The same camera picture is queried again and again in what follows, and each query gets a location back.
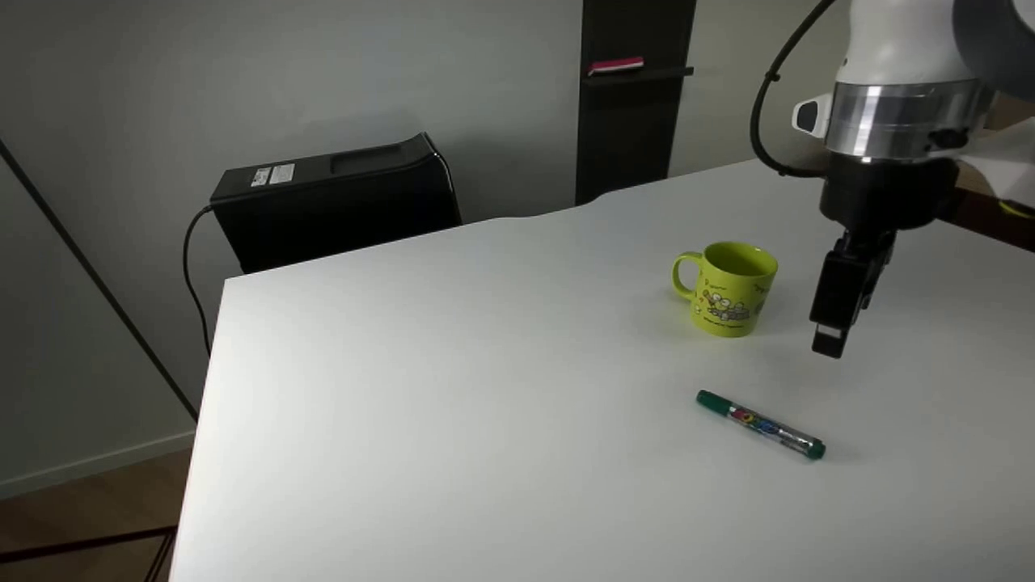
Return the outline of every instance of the green marker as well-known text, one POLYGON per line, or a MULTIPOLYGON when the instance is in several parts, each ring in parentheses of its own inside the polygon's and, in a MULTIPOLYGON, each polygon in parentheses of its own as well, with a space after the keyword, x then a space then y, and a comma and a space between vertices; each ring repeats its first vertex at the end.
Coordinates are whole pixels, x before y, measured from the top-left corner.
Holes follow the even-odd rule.
POLYGON ((787 424, 775 424, 750 407, 740 407, 715 391, 699 391, 699 405, 715 410, 719 418, 729 418, 740 428, 746 428, 750 433, 759 433, 766 441, 784 442, 787 449, 805 455, 805 458, 823 458, 828 451, 828 445, 801 431, 792 431, 787 424))

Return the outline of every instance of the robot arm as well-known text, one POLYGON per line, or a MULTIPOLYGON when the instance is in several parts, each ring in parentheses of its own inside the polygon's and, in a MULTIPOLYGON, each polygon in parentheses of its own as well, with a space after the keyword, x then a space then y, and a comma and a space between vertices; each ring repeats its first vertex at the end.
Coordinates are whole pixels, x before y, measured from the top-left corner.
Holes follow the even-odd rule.
POLYGON ((955 202, 957 166, 949 153, 970 143, 994 85, 1035 98, 1035 35, 1022 6, 1035 24, 1035 0, 851 2, 851 45, 836 91, 797 110, 797 128, 823 137, 831 153, 823 212, 845 227, 813 304, 815 352, 845 352, 897 234, 955 202))

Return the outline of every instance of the white table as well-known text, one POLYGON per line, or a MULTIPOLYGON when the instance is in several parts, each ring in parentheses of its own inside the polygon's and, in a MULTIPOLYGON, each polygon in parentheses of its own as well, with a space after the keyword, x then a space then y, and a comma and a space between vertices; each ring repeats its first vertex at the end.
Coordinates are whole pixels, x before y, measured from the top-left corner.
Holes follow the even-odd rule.
POLYGON ((1035 578, 1035 255, 898 235, 836 362, 815 201, 750 162, 229 280, 170 578, 1035 578), (757 335, 668 296, 713 239, 784 259, 757 335))

